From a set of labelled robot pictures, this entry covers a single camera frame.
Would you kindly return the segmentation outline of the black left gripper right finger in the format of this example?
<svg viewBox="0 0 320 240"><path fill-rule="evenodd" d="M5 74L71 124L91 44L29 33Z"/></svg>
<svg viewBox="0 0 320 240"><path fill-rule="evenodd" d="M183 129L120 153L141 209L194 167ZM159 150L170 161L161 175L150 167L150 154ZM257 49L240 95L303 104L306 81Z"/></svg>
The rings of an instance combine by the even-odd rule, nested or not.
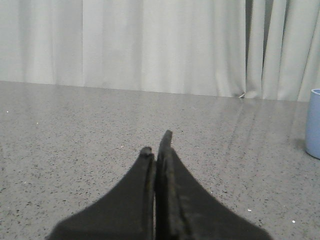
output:
<svg viewBox="0 0 320 240"><path fill-rule="evenodd" d="M156 161L156 239L270 240L262 228L235 214L210 195L177 155L167 130Z"/></svg>

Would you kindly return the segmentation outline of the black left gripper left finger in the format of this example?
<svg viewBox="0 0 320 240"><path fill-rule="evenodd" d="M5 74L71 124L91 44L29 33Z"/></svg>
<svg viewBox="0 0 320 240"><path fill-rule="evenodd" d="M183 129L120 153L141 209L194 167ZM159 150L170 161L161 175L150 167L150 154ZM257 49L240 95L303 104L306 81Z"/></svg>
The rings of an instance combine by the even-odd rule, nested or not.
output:
<svg viewBox="0 0 320 240"><path fill-rule="evenodd" d="M151 240L156 161L149 146L106 195L60 221L50 240Z"/></svg>

